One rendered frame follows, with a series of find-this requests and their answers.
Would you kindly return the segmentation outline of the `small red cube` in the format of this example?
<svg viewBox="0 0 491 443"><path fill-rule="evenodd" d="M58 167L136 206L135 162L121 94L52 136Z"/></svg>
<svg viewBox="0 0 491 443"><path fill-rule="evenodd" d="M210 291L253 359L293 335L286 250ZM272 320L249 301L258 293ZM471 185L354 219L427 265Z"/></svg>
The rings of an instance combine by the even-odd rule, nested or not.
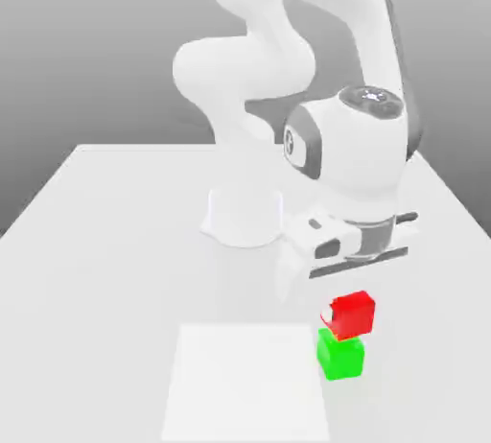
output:
<svg viewBox="0 0 491 443"><path fill-rule="evenodd" d="M372 331L376 303L366 291L336 297L329 306L333 310L332 322L323 324L337 340L356 338Z"/></svg>

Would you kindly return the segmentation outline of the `small green cube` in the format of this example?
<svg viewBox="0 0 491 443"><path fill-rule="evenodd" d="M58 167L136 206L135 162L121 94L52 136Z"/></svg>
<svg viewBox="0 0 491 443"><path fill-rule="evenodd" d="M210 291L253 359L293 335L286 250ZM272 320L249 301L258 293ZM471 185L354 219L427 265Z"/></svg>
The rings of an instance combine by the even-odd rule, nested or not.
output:
<svg viewBox="0 0 491 443"><path fill-rule="evenodd" d="M337 340L329 328L317 331L316 357L327 380L361 376L364 345L359 338Z"/></svg>

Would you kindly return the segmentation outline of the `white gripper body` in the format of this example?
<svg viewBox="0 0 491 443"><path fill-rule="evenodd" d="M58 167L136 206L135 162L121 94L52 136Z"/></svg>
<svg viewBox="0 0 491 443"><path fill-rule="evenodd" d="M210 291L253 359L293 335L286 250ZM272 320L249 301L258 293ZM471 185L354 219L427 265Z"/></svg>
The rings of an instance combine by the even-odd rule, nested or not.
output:
<svg viewBox="0 0 491 443"><path fill-rule="evenodd" d="M316 263L297 251L291 244L282 244L277 258L277 297L286 299L295 282L300 280L317 279L350 269L371 266L391 259L404 257L409 254L409 247L390 248L375 259L347 260L335 257Z"/></svg>

